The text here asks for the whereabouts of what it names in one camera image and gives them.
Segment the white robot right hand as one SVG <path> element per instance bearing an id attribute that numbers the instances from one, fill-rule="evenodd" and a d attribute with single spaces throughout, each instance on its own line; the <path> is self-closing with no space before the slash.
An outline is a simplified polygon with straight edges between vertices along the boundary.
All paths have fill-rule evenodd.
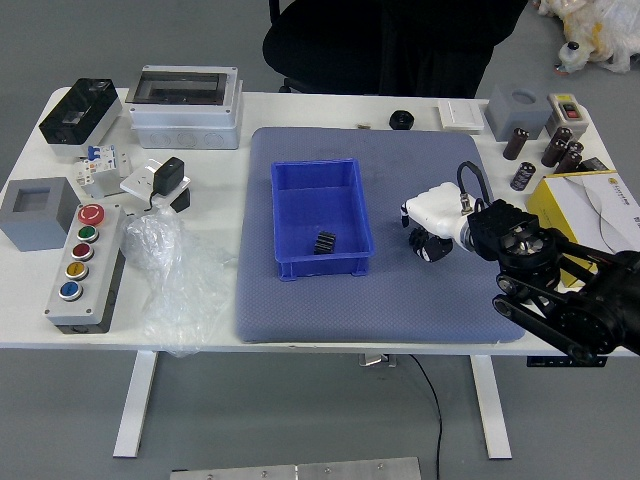
<path id="1" fill-rule="evenodd" d="M 407 200 L 401 206 L 401 224 L 417 224 L 409 236 L 409 245 L 427 262 L 448 255 L 457 244 L 472 251 L 467 217 L 473 212 L 470 197 L 451 182 L 433 187 Z"/>

